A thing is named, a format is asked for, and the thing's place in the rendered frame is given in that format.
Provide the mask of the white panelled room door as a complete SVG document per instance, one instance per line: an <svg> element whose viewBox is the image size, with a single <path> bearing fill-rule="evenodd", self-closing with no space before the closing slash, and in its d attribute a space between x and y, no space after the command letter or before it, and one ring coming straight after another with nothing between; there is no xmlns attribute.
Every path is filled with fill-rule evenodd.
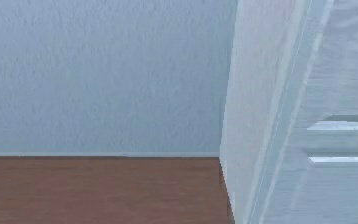
<svg viewBox="0 0 358 224"><path fill-rule="evenodd" d="M312 0L248 224L358 224L358 0Z"/></svg>

